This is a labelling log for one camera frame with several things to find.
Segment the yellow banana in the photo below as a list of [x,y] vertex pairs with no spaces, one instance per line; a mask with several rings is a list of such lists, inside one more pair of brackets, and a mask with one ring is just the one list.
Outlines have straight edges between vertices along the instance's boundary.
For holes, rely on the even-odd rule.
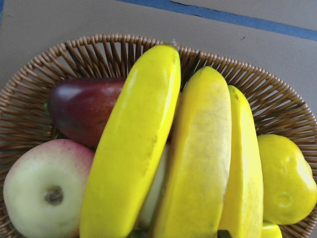
[[181,95],[152,238],[214,238],[231,160],[231,102],[224,77],[199,69]]
[[96,149],[80,237],[125,238],[133,230],[171,129],[180,82],[172,45],[150,48],[132,66]]
[[232,139],[229,181],[220,230],[233,238],[259,238],[263,224],[263,174],[251,107],[235,86],[231,99]]

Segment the yellow star fruit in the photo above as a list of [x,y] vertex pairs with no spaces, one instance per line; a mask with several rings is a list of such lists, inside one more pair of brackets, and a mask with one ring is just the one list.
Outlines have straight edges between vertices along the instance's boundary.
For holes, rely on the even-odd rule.
[[261,238],[282,238],[282,232],[277,224],[263,221]]

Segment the brown wicker basket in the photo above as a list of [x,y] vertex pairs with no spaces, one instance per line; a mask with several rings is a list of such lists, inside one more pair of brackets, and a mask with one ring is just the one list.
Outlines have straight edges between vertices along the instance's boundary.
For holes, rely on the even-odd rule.
[[[50,48],[29,61],[2,89],[0,93],[0,232],[4,237],[25,238],[13,225],[4,203],[3,186],[9,170],[32,148],[55,139],[69,139],[55,127],[47,110],[52,88],[72,78],[127,78],[137,59],[157,45],[172,44],[122,34],[100,34],[70,40]],[[180,57],[181,82],[173,122],[166,140],[166,143],[170,143],[170,151],[175,116],[184,87],[199,69],[210,66],[224,77],[228,87],[235,86],[246,97],[253,114],[257,137],[263,134],[276,134],[292,140],[303,153],[316,182],[317,123],[310,109],[293,89],[271,73],[248,63],[186,47],[174,47]],[[86,147],[91,149],[95,156],[97,146]],[[149,229],[144,230],[138,226],[139,213],[133,230],[126,238],[137,238],[141,235],[151,238],[150,231],[162,197],[163,186]],[[306,218],[297,223],[306,227],[314,226],[316,218],[315,206]]]

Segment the pale pink apple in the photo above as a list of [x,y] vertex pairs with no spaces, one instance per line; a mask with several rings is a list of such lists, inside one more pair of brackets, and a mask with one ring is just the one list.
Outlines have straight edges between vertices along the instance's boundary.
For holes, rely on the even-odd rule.
[[55,139],[23,154],[9,170],[4,203],[15,228],[27,238],[76,238],[94,152]]

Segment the dark red mango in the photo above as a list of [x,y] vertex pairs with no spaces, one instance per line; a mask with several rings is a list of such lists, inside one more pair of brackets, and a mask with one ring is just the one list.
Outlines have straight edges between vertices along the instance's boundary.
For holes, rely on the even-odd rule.
[[72,78],[51,90],[47,110],[66,137],[96,147],[126,78]]

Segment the yellow lemon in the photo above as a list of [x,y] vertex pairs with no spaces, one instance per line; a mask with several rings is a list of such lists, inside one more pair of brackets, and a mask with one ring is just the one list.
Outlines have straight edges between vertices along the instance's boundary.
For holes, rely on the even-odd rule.
[[317,203],[317,184],[300,148],[276,134],[258,136],[264,183],[264,220],[278,225],[306,218]]

